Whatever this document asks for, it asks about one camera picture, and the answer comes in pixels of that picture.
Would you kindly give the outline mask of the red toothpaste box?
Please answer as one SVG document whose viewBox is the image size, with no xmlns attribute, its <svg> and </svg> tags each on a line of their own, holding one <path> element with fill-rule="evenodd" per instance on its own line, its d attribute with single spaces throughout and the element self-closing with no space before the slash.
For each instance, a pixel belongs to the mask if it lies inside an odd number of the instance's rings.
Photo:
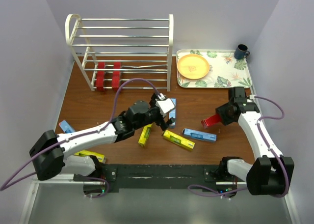
<svg viewBox="0 0 314 224">
<path fill-rule="evenodd" d="M 221 117 L 219 116 L 219 114 L 215 114 L 215 115 L 212 115 L 206 119 L 203 119 L 201 121 L 201 124 L 204 128 L 208 128 L 216 123 L 219 123 L 221 122 Z"/>
<path fill-rule="evenodd" d="M 104 91 L 104 79 L 105 79 L 105 62 L 98 63 L 98 70 L 96 74 L 96 90 Z"/>
<path fill-rule="evenodd" d="M 112 72 L 111 87 L 116 92 L 118 88 L 120 87 L 121 63 L 119 61 L 114 62 L 113 69 L 114 71 Z"/>
</svg>

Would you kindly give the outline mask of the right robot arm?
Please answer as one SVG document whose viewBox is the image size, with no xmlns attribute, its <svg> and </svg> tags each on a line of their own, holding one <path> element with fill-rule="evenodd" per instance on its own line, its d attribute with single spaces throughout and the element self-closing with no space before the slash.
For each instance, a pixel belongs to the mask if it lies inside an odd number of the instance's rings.
<svg viewBox="0 0 314 224">
<path fill-rule="evenodd" d="M 294 161 L 284 156 L 271 139 L 255 99 L 254 95 L 247 96 L 243 87 L 232 87 L 228 90 L 228 102 L 216 108 L 223 125 L 239 124 L 255 158 L 249 164 L 238 157 L 224 157 L 216 174 L 224 181 L 235 176 L 245 181 L 252 195 L 284 197 L 289 191 Z"/>
</svg>

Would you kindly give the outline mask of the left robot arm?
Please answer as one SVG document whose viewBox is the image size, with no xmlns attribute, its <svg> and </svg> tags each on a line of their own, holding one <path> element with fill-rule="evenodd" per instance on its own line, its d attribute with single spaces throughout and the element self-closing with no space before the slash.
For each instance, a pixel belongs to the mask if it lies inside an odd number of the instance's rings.
<svg viewBox="0 0 314 224">
<path fill-rule="evenodd" d="M 44 132 L 29 151 L 37 178 L 49 180 L 62 173 L 86 176 L 91 181 L 101 177 L 102 169 L 92 157 L 77 158 L 75 153 L 102 145 L 113 144 L 132 137 L 136 130 L 156 124 L 165 131 L 174 118 L 165 121 L 175 109 L 171 99 L 163 94 L 153 94 L 149 103 L 137 101 L 126 111 L 99 126 L 74 133 Z"/>
</svg>

